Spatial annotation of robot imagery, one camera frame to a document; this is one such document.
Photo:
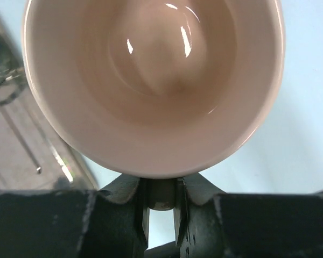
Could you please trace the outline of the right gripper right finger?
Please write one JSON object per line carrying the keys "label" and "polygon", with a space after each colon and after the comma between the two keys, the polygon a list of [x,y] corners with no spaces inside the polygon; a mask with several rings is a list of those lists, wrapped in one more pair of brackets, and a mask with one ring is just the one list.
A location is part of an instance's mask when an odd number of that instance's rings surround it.
{"label": "right gripper right finger", "polygon": [[177,180],[181,257],[323,257],[323,194],[226,193],[200,174]]}

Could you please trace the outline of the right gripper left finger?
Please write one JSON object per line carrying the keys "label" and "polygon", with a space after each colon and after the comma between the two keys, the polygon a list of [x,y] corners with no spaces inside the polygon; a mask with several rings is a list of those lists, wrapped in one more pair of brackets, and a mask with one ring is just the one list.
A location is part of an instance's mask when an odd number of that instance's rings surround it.
{"label": "right gripper left finger", "polygon": [[146,180],[101,190],[0,191],[0,257],[143,257]]}

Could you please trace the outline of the pink orange mug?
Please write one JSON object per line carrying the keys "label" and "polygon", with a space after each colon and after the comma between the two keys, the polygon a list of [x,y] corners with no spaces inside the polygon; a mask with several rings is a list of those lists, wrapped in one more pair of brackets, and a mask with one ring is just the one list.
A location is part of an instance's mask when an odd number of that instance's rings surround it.
{"label": "pink orange mug", "polygon": [[110,170],[184,177],[235,153],[282,81],[280,1],[27,1],[31,92],[71,147]]}

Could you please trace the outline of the steel tray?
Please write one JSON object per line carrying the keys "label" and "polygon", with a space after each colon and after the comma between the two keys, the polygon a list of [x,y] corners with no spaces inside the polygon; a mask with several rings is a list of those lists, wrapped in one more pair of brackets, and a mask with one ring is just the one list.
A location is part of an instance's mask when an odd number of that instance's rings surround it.
{"label": "steel tray", "polygon": [[38,108],[0,19],[0,190],[97,187],[84,159]]}

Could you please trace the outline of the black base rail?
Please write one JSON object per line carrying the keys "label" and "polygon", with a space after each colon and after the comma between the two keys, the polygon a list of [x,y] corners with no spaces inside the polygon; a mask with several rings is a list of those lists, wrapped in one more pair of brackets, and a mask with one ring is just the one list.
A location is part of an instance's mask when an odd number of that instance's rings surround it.
{"label": "black base rail", "polygon": [[144,258],[180,258],[180,249],[175,241],[148,249],[144,252]]}

